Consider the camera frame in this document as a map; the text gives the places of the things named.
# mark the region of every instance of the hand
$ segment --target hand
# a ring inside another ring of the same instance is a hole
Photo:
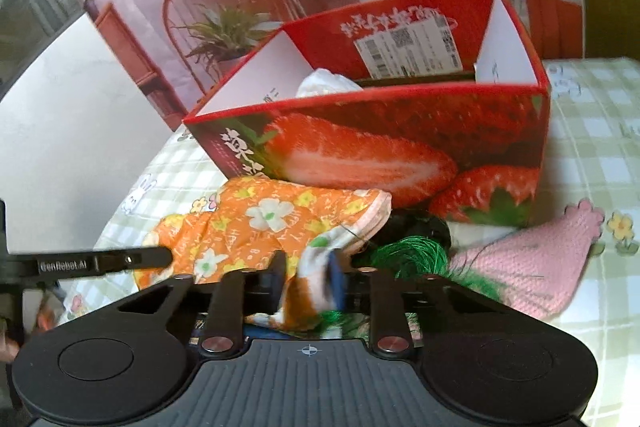
[[[48,331],[53,328],[53,317],[50,314],[40,312],[38,314],[38,323],[34,333]],[[6,334],[6,330],[0,327],[0,362],[12,363],[18,355],[20,347],[18,343],[12,341]]]
[[[18,354],[18,344],[6,336],[6,332],[0,330],[0,362],[12,363]]]

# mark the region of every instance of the plaid tablecloth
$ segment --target plaid tablecloth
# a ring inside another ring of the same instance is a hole
[[[580,338],[598,360],[598,386],[583,421],[592,427],[638,427],[640,253],[633,222],[640,227],[640,64],[617,59],[546,66],[554,104],[534,220],[547,221],[584,197],[607,215],[571,305],[551,323]],[[96,247],[140,245],[161,217],[207,206],[225,181],[181,127],[142,173]],[[458,247],[508,232],[450,227]],[[136,291],[130,274],[78,280],[66,288],[63,321]]]

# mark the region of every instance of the barcode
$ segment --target barcode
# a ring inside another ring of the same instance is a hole
[[[411,62],[411,65],[412,65],[412,68],[413,68],[410,76],[415,76],[415,74],[416,74],[415,72],[416,71],[420,71],[420,68],[418,68],[418,64],[415,62],[415,57],[414,57],[414,54],[412,53],[411,49],[408,49],[406,51],[406,56],[409,59],[409,62]]]
[[[409,34],[409,30],[407,28],[400,28],[399,30],[394,30],[391,33],[391,38],[396,43],[398,48],[404,48],[405,46],[413,46],[414,40],[411,38]]]
[[[442,42],[444,43],[444,47],[447,50],[447,53],[453,53],[455,51],[455,47],[453,45],[453,37],[451,36],[451,32],[449,30],[442,31],[440,33],[442,35]]]
[[[369,39],[368,41],[364,41],[364,43],[367,46],[371,58],[373,58],[373,62],[375,63],[378,73],[380,73],[382,77],[391,76],[389,68],[387,68],[385,59],[380,54],[380,50],[378,49],[376,42],[373,39]]]

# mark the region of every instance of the metal screw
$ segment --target metal screw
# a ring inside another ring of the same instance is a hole
[[[226,337],[209,337],[202,341],[202,349],[211,353],[222,353],[234,347],[234,341]]]
[[[378,341],[378,348],[385,353],[401,353],[409,347],[409,342],[402,337],[382,337]]]

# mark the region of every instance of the blue object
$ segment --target blue object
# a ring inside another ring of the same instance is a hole
[[[340,262],[338,261],[339,250],[332,250],[329,254],[327,267],[327,281],[334,296],[335,309],[339,312],[344,310],[345,295],[347,292],[346,278]]]
[[[242,333],[244,333],[244,336],[249,337],[250,339],[269,339],[274,341],[296,340],[295,337],[287,335],[287,333],[270,330],[269,328],[263,328],[261,326],[254,326],[252,324],[245,324],[242,328]]]

